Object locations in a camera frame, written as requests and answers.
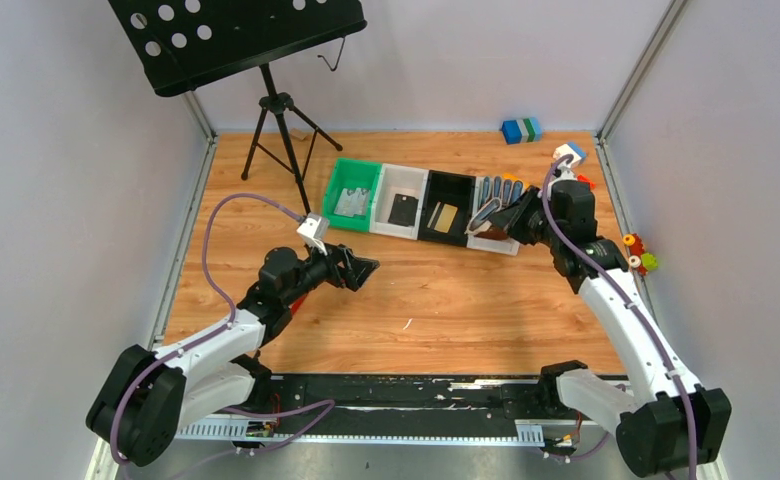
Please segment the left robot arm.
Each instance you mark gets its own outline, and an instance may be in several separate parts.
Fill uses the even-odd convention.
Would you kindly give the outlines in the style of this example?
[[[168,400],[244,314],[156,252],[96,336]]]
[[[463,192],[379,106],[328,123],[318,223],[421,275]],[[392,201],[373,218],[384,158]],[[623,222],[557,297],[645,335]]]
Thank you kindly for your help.
[[[222,320],[171,345],[132,345],[117,358],[86,426],[120,465],[156,460],[176,433],[227,407],[267,411],[272,373],[256,353],[287,327],[301,301],[323,284],[359,290],[379,268],[344,245],[269,251],[257,281]]]

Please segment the beige card holder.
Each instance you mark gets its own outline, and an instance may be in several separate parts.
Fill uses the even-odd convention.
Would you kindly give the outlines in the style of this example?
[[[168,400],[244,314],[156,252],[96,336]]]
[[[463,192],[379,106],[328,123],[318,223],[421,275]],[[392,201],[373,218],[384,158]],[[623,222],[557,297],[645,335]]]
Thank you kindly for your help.
[[[466,227],[466,233],[474,236],[476,233],[487,230],[491,225],[490,217],[503,208],[500,198],[494,197],[487,200],[471,217]]]

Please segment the red object under arm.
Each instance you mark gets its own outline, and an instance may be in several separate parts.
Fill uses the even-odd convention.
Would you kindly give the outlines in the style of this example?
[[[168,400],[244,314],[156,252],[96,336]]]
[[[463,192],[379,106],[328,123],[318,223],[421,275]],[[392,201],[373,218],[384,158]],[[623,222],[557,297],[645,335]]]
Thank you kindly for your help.
[[[290,312],[295,315],[297,311],[300,309],[304,301],[306,300],[307,295],[303,295],[300,298],[298,298],[291,306],[290,306]]]

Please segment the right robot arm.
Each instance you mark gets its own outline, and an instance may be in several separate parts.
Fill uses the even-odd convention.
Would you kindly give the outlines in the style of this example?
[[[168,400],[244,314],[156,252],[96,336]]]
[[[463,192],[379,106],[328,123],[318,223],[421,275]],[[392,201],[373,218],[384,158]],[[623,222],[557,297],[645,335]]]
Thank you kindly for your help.
[[[616,440],[638,477],[717,460],[732,413],[720,388],[708,389],[663,337],[620,248],[597,232],[596,199],[580,181],[474,195],[472,232],[498,230],[524,245],[542,244],[556,271],[590,308],[614,346],[631,390],[624,392],[578,362],[542,369],[546,400],[576,410]]]

